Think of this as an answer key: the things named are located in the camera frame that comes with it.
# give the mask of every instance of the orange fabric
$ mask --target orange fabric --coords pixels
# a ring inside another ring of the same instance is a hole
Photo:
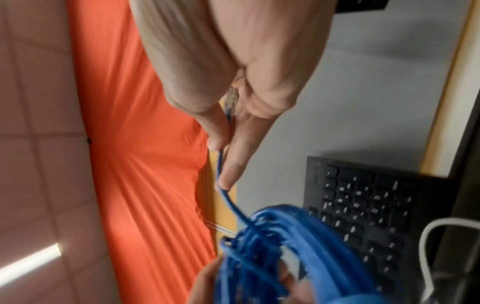
[[[78,95],[124,304],[181,304],[215,255],[195,201],[207,136],[171,107],[128,0],[69,0]]]

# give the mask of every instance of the blue ethernet cable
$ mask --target blue ethernet cable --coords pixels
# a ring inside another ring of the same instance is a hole
[[[225,107],[228,121],[232,108]],[[222,172],[219,152],[217,179]],[[215,304],[274,304],[288,296],[278,281],[281,247],[288,247],[303,263],[314,290],[316,304],[388,304],[362,263],[317,218],[291,206],[277,205],[247,217],[226,190],[220,194],[246,228],[235,238],[223,237],[225,259],[215,282]]]

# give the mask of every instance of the black object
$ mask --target black object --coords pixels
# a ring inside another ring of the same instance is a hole
[[[336,14],[384,10],[389,0],[338,0]]]
[[[423,289],[420,234],[449,216],[455,195],[448,179],[309,157],[303,206],[359,255],[379,291],[395,303],[414,303]],[[440,237],[429,237],[430,261]],[[306,272],[302,267],[300,277]]]

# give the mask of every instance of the white cable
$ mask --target white cable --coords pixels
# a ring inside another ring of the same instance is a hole
[[[434,292],[434,282],[432,280],[432,274],[430,273],[429,262],[427,261],[427,253],[425,245],[427,243],[427,238],[430,232],[440,226],[462,226],[472,229],[480,230],[480,222],[471,220],[471,219],[464,219],[464,218],[457,218],[457,217],[448,217],[448,218],[440,218],[434,220],[430,224],[428,224],[420,236],[420,242],[418,244],[418,256],[420,258],[420,269],[421,274],[423,276],[423,280],[425,282],[425,289],[423,290],[423,294],[421,296],[421,302],[425,302]]]

